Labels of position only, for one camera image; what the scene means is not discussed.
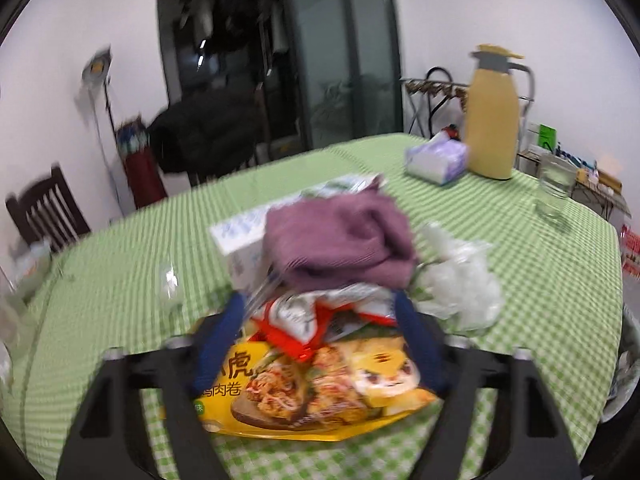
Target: food image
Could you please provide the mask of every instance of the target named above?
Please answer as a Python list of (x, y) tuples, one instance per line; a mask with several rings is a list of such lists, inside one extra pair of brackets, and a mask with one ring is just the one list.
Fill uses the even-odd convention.
[(306, 374), (313, 391), (307, 418), (334, 428), (366, 420), (369, 407), (356, 391), (338, 344), (318, 349)]
[(249, 400), (265, 415), (291, 420), (302, 406), (301, 378), (296, 365), (279, 357), (246, 386)]
[(400, 337), (336, 342), (306, 365), (268, 354), (231, 413), (256, 428), (330, 431), (429, 404), (436, 397), (419, 382)]
[(258, 428), (288, 427), (298, 418), (306, 390), (297, 363), (283, 355), (267, 354), (231, 406), (232, 415)]

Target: glass cup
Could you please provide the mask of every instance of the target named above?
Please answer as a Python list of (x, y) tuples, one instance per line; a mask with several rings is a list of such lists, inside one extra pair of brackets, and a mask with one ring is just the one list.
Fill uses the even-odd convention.
[(163, 339), (171, 336), (172, 318), (184, 302), (184, 291), (178, 282), (174, 264), (167, 260), (158, 268), (158, 299), (160, 302), (160, 329)]
[(544, 155), (538, 170), (536, 208), (542, 216), (556, 219), (562, 215), (578, 173), (572, 163), (555, 155)]

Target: tissue box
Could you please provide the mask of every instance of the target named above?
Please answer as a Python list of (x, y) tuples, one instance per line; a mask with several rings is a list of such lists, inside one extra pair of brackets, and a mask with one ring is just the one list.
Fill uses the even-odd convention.
[(262, 238), (267, 211), (270, 208), (294, 203), (303, 196), (330, 197), (343, 193), (357, 193), (369, 186), (375, 177), (347, 174), (211, 226), (209, 233), (226, 260), (233, 288), (251, 293), (267, 277), (270, 262), (263, 256)]
[(458, 140), (436, 138), (407, 148), (404, 152), (404, 169), (413, 176), (434, 184), (446, 184), (466, 169), (468, 147)]

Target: green sign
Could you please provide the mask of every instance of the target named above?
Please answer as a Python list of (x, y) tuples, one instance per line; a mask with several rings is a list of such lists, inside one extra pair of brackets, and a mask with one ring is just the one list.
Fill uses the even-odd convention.
[(549, 126), (540, 124), (540, 135), (538, 136), (538, 146), (552, 152), (556, 149), (556, 131)]

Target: yellow snack bag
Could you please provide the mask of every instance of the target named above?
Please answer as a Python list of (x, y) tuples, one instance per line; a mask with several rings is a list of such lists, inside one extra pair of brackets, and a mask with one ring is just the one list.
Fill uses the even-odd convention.
[(391, 424), (434, 400), (401, 337), (322, 346), (307, 364), (263, 342), (241, 342), (195, 401), (207, 431), (337, 441)]

